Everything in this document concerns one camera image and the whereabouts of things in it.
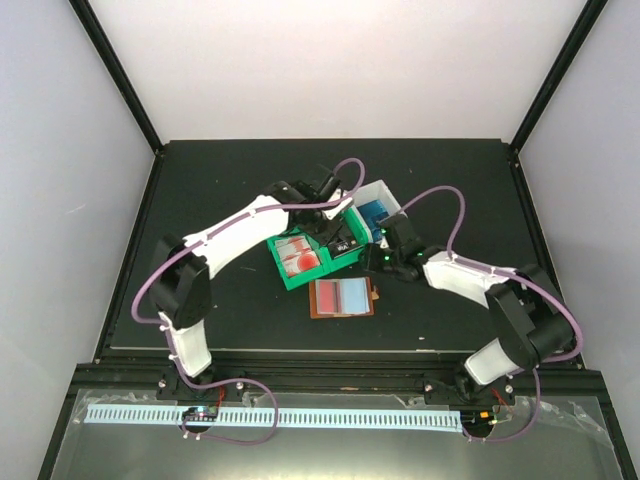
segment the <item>black table surface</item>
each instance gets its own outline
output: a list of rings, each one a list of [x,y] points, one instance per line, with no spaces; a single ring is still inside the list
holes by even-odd
[[[403,204],[429,187],[449,184],[467,200],[454,249],[502,266],[535,263],[533,245],[499,140],[236,140],[173,141],[167,146],[136,257],[110,341],[113,349],[166,349],[157,328],[136,324],[134,295],[150,274],[151,256],[166,233],[183,237],[251,202],[278,180],[307,178],[312,166],[358,157],[365,183],[383,179]],[[341,172],[345,185],[357,168]],[[458,211],[447,192],[408,212],[427,244],[443,245]],[[367,275],[355,265],[331,277]],[[488,312],[449,292],[371,275],[380,299],[370,317],[311,319],[306,286],[287,292],[266,244],[225,267],[212,282],[216,307],[207,317],[212,350],[302,352],[467,352],[495,337]],[[151,302],[142,313],[153,315]]]

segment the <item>white cable tray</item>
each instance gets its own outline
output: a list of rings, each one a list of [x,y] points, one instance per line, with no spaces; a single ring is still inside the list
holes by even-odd
[[[189,407],[172,405],[93,404],[84,423],[179,425]],[[215,421],[189,421],[188,425],[270,427],[272,408],[221,407]],[[435,410],[366,410],[280,408],[280,428],[351,428],[371,430],[432,430],[462,432],[460,412]]]

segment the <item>black metal frame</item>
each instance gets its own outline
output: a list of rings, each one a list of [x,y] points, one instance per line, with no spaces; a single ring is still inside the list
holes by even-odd
[[[591,28],[607,4],[607,1],[608,0],[587,0],[585,3],[560,53],[558,53],[558,56],[553,62],[551,70],[549,70],[524,120],[520,124],[515,137],[511,141],[511,148],[516,154],[522,150],[536,123],[540,120],[544,109],[547,107],[565,73],[567,73],[573,59],[589,35]],[[158,137],[147,112],[140,102],[133,85],[129,81],[127,73],[111,46],[107,34],[102,29],[100,21],[91,8],[89,0],[69,0],[69,3],[73,6],[76,15],[82,22],[97,52],[100,54],[102,61],[127,103],[129,110],[131,110],[136,122],[138,122],[138,126],[144,133],[147,142],[149,142],[151,150],[156,154],[161,153],[164,149],[163,143],[160,137]]]
[[[296,367],[281,365],[273,366],[253,365],[233,362],[220,365],[222,376],[236,374],[242,368],[247,376],[270,385],[275,392],[309,392],[309,393],[338,393],[344,387],[357,389],[360,393],[380,393],[397,395],[415,395],[421,392],[422,378],[425,371],[443,371],[451,368],[448,363],[423,363],[412,367],[383,364],[377,368],[360,368],[345,372],[340,365],[299,365]],[[132,362],[114,363],[111,365],[78,365],[65,397],[58,422],[56,423],[49,447],[47,449],[39,480],[51,477],[56,458],[60,451],[67,423],[73,411],[78,392],[81,389],[131,389],[158,390],[158,382],[163,378],[166,363],[148,362],[136,364]],[[540,369],[540,380],[544,388],[545,397],[551,396],[586,396],[596,397],[600,404],[611,439],[615,446],[618,463],[626,480],[637,479],[629,451],[624,443],[620,424],[606,385],[600,372],[590,370],[575,370],[563,366]],[[529,374],[514,378],[514,391],[521,395],[533,395],[535,384]]]
[[[88,0],[69,0],[86,29],[96,50],[111,74],[116,86],[144,133],[156,159],[136,218],[133,233],[118,276],[114,295],[101,332],[93,364],[79,365],[64,400],[51,443],[47,450],[38,478],[50,478],[64,436],[66,425],[80,389],[142,389],[157,390],[169,362],[164,352],[117,351],[108,348],[115,312],[119,311],[123,291],[135,259],[140,236],[153,200],[159,174],[162,169],[163,144],[158,137],[142,103],[140,102],[122,64],[118,60],[104,30]],[[545,78],[535,100],[510,145],[505,144],[508,162],[518,191],[527,227],[531,235],[538,262],[558,287],[551,257],[547,249],[540,223],[529,193],[527,182],[520,168],[518,154],[540,119],[553,93],[575,58],[582,43],[593,27],[607,0],[588,0],[577,19],[549,74]],[[227,352],[216,355],[216,371],[225,376],[241,370],[246,376],[266,382],[275,391],[338,392],[344,387],[357,388],[360,392],[415,394],[420,390],[425,374],[450,370],[459,361],[457,355],[434,355],[425,359],[402,355],[367,356],[366,361],[354,361],[352,356],[316,355],[314,359],[303,354],[248,354]],[[599,372],[582,369],[582,360],[565,365],[544,366],[540,377],[545,396],[596,396],[609,428],[616,455],[625,479],[636,479],[629,451],[624,443],[615,410]],[[531,375],[520,375],[513,380],[517,392],[534,393]]]
[[[111,42],[107,38],[107,34],[102,29],[102,25],[100,25],[98,17],[96,17],[89,1],[69,0],[69,3],[82,22],[82,26],[93,42],[93,46],[96,47],[98,54],[100,54],[100,57],[104,62],[104,66],[107,67],[107,70],[111,74],[111,78],[113,78],[113,81],[118,87],[122,98],[124,98],[129,110],[131,110],[131,114],[136,119],[136,122],[147,139],[147,142],[149,142],[151,150],[153,150],[155,154],[161,153],[164,149],[163,143],[151,124],[151,120],[142,106],[142,103],[138,98],[138,94],[129,81],[129,77],[124,71],[120,60],[111,46]]]

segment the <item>clear plastic sheet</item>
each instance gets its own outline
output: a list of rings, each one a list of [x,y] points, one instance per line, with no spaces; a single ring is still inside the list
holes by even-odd
[[[395,395],[278,394],[283,407],[446,409],[422,397]],[[85,424],[92,403],[175,404],[153,392],[81,392],[68,423],[53,479],[141,478],[468,478],[534,480],[621,479],[611,442],[595,398],[549,397],[526,437],[500,445],[468,443],[461,434],[420,431],[282,429],[259,447],[184,440],[166,426]],[[262,395],[245,394],[247,406],[268,407]],[[502,407],[492,435],[509,435],[528,421],[533,400],[518,397],[509,412]],[[216,433],[241,439],[256,429]]]

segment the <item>green container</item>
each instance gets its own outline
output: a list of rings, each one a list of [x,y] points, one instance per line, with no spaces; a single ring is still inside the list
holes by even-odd
[[[362,247],[364,247],[368,243],[366,226],[362,224],[360,221],[360,217],[356,215],[355,208],[351,207],[347,210],[344,215],[344,220],[347,226],[353,232],[353,236],[358,242],[359,247],[351,250],[349,253],[345,253],[340,255],[337,258],[331,258],[329,254],[329,249],[327,247],[321,247],[313,238],[308,235],[302,233],[300,230],[296,229],[292,233],[304,235],[311,245],[311,248],[316,255],[318,255],[318,259],[320,260],[320,265],[312,268],[311,270],[307,270],[306,272],[302,272],[295,277],[288,277],[286,272],[284,271],[284,267],[280,262],[280,257],[278,256],[278,251],[276,250],[276,240],[280,238],[286,237],[271,237],[267,239],[267,247],[273,255],[273,259],[276,262],[276,266],[278,267],[278,271],[280,272],[280,277],[284,282],[284,286],[287,290],[293,290],[300,285],[305,285],[316,278],[324,277],[332,272],[340,270],[341,268],[348,267],[349,265],[353,265],[358,261],[358,256],[360,255],[360,251]]]

